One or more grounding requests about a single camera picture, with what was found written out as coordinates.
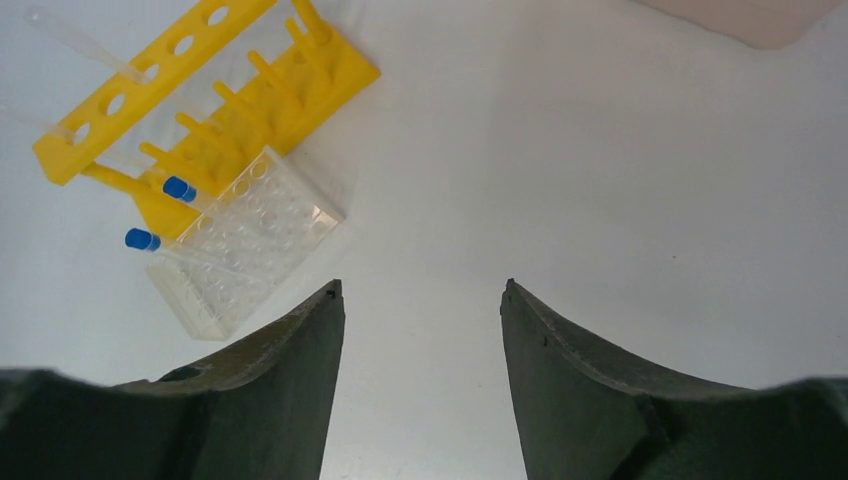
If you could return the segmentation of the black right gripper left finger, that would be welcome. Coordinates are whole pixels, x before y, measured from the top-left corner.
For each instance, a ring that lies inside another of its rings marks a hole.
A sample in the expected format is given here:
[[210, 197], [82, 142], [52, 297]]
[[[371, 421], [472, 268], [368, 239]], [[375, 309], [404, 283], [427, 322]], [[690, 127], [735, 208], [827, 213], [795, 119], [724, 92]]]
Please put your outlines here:
[[332, 280], [290, 313], [156, 381], [1, 373], [5, 479], [316, 479], [345, 330]]

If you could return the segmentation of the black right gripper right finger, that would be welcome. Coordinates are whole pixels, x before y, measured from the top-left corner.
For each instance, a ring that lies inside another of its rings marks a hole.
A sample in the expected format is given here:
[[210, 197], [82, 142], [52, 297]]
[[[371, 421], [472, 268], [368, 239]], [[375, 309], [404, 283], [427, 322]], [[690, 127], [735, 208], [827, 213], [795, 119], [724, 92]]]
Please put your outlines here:
[[687, 375], [571, 322], [514, 280], [500, 307], [531, 479], [843, 479], [847, 382]]

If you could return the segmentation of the yellow test tube rack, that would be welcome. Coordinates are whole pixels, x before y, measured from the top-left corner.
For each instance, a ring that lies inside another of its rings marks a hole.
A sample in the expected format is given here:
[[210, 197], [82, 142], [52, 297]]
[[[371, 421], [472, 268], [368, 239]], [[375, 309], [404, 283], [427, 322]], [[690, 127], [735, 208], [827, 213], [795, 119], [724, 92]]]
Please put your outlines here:
[[177, 175], [220, 193], [262, 150], [285, 155], [379, 78], [309, 1], [200, 1], [134, 58], [38, 6], [26, 21], [111, 76], [33, 144], [57, 185], [85, 176], [128, 194], [155, 232], [195, 214], [162, 191]]

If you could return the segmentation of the pink plastic bin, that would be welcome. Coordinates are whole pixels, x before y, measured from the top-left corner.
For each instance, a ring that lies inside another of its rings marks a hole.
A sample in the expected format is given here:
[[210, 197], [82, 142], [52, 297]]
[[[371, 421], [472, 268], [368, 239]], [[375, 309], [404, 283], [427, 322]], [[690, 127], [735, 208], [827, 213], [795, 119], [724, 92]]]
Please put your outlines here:
[[641, 0], [664, 14], [759, 50], [797, 42], [843, 0]]

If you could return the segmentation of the blue-capped tube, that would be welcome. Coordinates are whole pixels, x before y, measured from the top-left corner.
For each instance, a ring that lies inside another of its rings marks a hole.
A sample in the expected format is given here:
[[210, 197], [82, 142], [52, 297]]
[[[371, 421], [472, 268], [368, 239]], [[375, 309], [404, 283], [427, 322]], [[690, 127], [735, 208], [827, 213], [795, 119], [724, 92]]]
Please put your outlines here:
[[249, 281], [258, 281], [257, 277], [226, 264], [221, 258], [215, 257], [204, 250], [188, 247], [178, 241], [163, 238], [147, 230], [139, 228], [129, 229], [124, 236], [124, 243], [131, 249], [156, 254], [164, 258], [174, 259], [200, 267], [208, 267]]
[[223, 209], [217, 198], [199, 190], [178, 176], [168, 177], [163, 183], [162, 191], [201, 213], [216, 212]]

